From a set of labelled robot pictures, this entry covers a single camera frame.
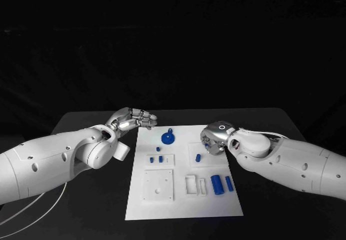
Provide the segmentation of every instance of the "robotic hand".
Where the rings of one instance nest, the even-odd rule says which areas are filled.
[[[242,168],[286,187],[346,200],[346,157],[325,148],[273,132],[237,128],[225,121],[206,126],[201,141],[212,155],[228,147]]]
[[[119,138],[136,127],[150,130],[156,120],[147,111],[124,107],[104,125],[36,138],[2,153],[0,205],[52,190],[113,157],[123,161],[130,148]]]

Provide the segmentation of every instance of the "black table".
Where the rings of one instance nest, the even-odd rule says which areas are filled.
[[[280,108],[153,110],[159,126],[206,125],[225,120],[254,131],[277,132],[304,141]],[[114,112],[69,112],[52,134],[104,124]],[[126,221],[139,129],[121,138],[131,147],[124,162],[114,158],[68,183],[65,194],[51,213],[25,231],[7,239],[345,239],[346,201],[289,189],[248,172],[227,153],[244,216]],[[28,211],[0,226],[0,236],[32,223],[48,211],[64,186],[49,191]],[[0,221],[35,199],[7,203]]]

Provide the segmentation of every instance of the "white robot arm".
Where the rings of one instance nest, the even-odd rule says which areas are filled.
[[[124,107],[106,125],[36,138],[0,154],[0,205],[32,197],[101,168],[114,157],[124,160],[130,148],[119,138],[136,127],[157,125],[149,112]]]
[[[279,135],[280,139],[264,134]],[[237,129],[218,121],[201,133],[212,155],[228,147],[242,168],[286,187],[346,200],[346,157],[286,136]]]

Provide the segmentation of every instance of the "white cable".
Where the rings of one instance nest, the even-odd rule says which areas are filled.
[[[65,183],[65,186],[64,186],[64,189],[62,189],[62,192],[61,192],[61,195],[59,195],[59,198],[58,198],[55,204],[52,205],[52,207],[49,208],[49,210],[46,211],[46,213],[41,216],[41,218],[39,218],[31,225],[28,225],[26,227],[23,227],[19,231],[13,232],[12,234],[9,234],[9,235],[6,235],[6,236],[0,236],[0,239],[12,236],[13,234],[18,234],[20,231],[23,231],[25,229],[28,229],[28,228],[48,215],[48,213],[51,212],[51,210],[54,209],[57,203],[59,202],[59,200],[61,200],[61,198],[62,198],[67,185],[68,185],[68,183]]]
[[[41,199],[41,197],[44,196],[45,192],[38,196],[38,198],[32,201],[32,203],[12,216],[9,217],[5,221],[0,222],[0,226],[9,222],[33,204],[35,202]]]
[[[248,132],[248,133],[254,133],[254,134],[270,134],[270,135],[274,135],[274,136],[279,136],[284,139],[290,139],[287,136],[279,134],[279,133],[274,133],[274,132],[267,132],[267,131],[251,131],[251,130],[245,130],[244,128],[240,127],[240,129],[244,131],[244,132]]]

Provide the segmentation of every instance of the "mounting hole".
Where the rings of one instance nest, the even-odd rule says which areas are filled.
[[[61,158],[62,158],[62,161],[67,162],[68,154],[65,152],[62,153]]]
[[[35,172],[38,172],[38,170],[39,170],[39,165],[38,165],[38,163],[35,163],[31,167],[32,167],[32,170],[33,170]]]
[[[303,164],[302,169],[303,169],[303,171],[306,171],[309,169],[309,164],[307,163]]]

